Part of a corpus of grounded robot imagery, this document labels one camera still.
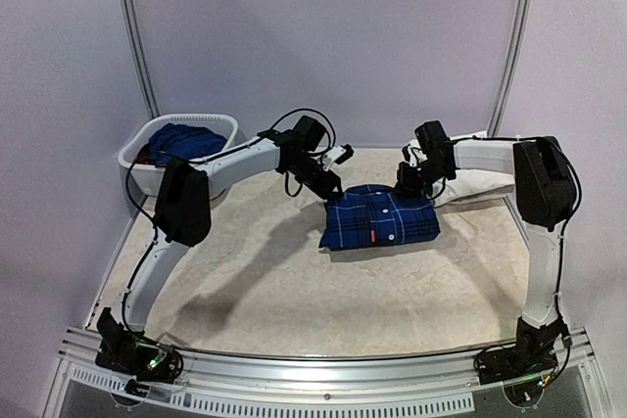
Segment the white t-shirt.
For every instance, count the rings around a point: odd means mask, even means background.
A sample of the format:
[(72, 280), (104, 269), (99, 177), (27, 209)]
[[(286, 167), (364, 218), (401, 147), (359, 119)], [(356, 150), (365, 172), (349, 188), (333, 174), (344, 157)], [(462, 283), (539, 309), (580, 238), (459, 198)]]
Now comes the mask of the white t-shirt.
[[(487, 131), (482, 130), (453, 138), (471, 136), (487, 137)], [(415, 138), (408, 141), (407, 144), (412, 144), (420, 149)], [(425, 159), (426, 157), (422, 154), (421, 160), (424, 161)], [(501, 199), (513, 191), (513, 186), (514, 178), (511, 174), (477, 169), (458, 170), (457, 178), (453, 181), (447, 180), (444, 190), (442, 190), (441, 181), (433, 184), (433, 194), (436, 196), (433, 203), (435, 208), (439, 208), (445, 205), (462, 205)]]

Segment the blue plaid shirt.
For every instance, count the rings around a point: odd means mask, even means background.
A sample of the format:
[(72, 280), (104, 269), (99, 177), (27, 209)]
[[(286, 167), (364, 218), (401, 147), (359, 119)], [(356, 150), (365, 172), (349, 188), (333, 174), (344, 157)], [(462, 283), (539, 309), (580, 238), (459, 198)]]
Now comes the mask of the blue plaid shirt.
[(426, 243), (440, 234), (433, 204), (386, 185), (366, 184), (334, 193), (324, 204), (319, 246), (334, 251)]

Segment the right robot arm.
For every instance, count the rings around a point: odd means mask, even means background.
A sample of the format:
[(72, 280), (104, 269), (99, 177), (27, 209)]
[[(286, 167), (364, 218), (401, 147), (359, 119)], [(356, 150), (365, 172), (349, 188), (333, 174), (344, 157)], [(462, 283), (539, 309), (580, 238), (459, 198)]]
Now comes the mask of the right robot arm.
[(516, 346), (506, 366), (526, 375), (541, 363), (545, 349), (567, 338), (560, 311), (566, 227), (579, 209), (581, 184), (553, 136), (451, 138), (438, 120), (414, 130), (422, 157), (400, 163), (397, 185), (429, 195), (438, 180), (448, 182), (461, 170), (485, 170), (513, 177), (517, 212), (524, 222), (529, 251), (525, 304), (516, 327)]

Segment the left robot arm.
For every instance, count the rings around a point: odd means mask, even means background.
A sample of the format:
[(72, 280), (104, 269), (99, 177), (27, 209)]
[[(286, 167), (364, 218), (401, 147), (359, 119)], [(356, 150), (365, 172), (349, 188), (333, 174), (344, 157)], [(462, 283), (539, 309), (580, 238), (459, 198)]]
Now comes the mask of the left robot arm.
[(145, 331), (148, 315), (175, 266), (203, 242), (212, 227), (211, 198), (257, 174), (276, 171), (326, 200), (341, 189), (332, 167), (350, 159), (353, 148), (336, 143), (334, 129), (312, 116), (293, 128), (261, 131), (243, 144), (189, 161), (172, 157), (166, 165), (150, 218), (154, 235), (121, 294), (123, 327)]

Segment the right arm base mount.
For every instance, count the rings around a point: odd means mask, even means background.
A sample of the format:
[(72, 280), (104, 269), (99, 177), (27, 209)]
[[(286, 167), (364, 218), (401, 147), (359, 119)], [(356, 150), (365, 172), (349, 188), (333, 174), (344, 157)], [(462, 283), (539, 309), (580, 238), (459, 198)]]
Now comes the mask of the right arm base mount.
[(481, 349), (473, 358), (473, 368), (482, 386), (502, 383), (512, 406), (532, 408), (566, 369), (571, 348), (570, 331), (562, 316), (541, 327), (519, 317), (514, 344)]

